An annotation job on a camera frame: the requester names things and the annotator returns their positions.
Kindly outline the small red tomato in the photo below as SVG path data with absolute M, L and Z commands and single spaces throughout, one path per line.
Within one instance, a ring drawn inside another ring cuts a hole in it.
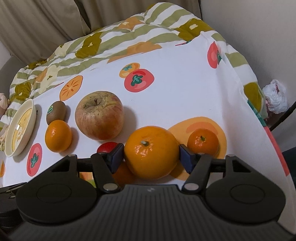
M 118 143 L 116 143 L 116 142 L 105 142 L 97 148 L 96 152 L 97 153 L 110 153 L 117 145 L 118 145 Z

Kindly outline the small mandarin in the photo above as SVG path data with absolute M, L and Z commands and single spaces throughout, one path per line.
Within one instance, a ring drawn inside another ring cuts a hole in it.
M 187 148 L 195 154 L 216 156 L 219 152 L 219 140 L 211 130 L 199 128 L 191 133 L 187 141 Z

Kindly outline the large orange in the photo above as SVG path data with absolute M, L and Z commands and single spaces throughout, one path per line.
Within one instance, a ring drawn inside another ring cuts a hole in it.
M 179 161 L 179 144 L 168 130 L 145 126 L 134 131 L 125 143 L 125 162 L 135 176 L 156 180 L 170 174 Z

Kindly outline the red yellow apple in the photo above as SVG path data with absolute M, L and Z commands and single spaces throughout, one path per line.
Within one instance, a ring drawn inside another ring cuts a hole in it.
M 112 92 L 96 91 L 81 99 L 75 110 L 75 122 L 88 138 L 104 141 L 119 135 L 124 124 L 121 100 Z

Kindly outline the brown kiwi with sticker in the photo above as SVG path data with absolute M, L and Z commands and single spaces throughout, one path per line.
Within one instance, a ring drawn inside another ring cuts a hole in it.
M 66 118 L 67 108 L 64 102 L 55 101 L 50 105 L 46 114 L 46 122 L 49 125 L 51 122 L 55 120 L 64 121 Z

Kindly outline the white fruit print cloth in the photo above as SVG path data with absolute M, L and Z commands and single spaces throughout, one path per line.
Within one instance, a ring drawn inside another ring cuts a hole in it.
M 73 129 L 68 153 L 84 158 L 96 152 L 99 142 L 79 131 L 74 114 L 84 96 L 107 90 L 119 97 L 125 110 L 125 124 L 116 142 L 126 142 L 143 126 L 160 126 L 186 143 L 198 120 L 206 117 L 224 131 L 224 155 L 237 155 L 281 188 L 292 184 L 273 136 L 245 95 L 243 85 L 248 79 L 256 80 L 253 70 L 248 64 L 233 67 L 230 58 L 237 53 L 223 41 L 216 43 L 222 59 L 212 68 L 208 51 L 213 43 L 213 39 L 200 35 L 187 44 L 111 63 L 103 61 L 84 71 L 80 89 L 65 102 Z

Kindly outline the cream ceramic bowl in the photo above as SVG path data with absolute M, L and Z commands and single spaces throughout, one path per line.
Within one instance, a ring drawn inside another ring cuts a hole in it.
M 36 122 L 37 111 L 32 99 L 25 101 L 15 113 L 6 134 L 4 153 L 7 157 L 19 155 L 26 147 Z

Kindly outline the white plastic bag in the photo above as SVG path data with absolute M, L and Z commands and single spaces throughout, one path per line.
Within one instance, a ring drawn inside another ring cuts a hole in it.
M 267 108 L 274 114 L 284 113 L 288 109 L 286 88 L 276 79 L 263 89 Z

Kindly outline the pink plush pillow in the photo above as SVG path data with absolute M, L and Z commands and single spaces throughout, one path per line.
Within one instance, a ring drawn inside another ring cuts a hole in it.
M 6 98 L 4 93 L 0 93 L 0 118 L 5 114 L 9 105 L 10 100 Z

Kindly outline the green striped floral quilt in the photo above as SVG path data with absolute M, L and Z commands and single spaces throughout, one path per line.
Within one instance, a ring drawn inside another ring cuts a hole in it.
M 10 84 L 11 105 L 1 115 L 1 141 L 20 105 L 99 64 L 161 48 L 188 44 L 204 37 L 218 48 L 218 55 L 229 62 L 244 87 L 248 104 L 262 125 L 267 116 L 264 93 L 243 55 L 197 16 L 173 3 L 156 3 L 136 14 L 87 36 L 60 45 L 46 60 L 31 63 L 14 74 Z

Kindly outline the beige curtain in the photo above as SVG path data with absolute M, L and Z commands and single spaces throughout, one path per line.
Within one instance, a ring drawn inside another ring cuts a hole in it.
M 173 3 L 201 19 L 199 1 L 1 1 L 1 43 L 18 71 L 46 60 L 60 45 L 144 13 L 156 3 Z

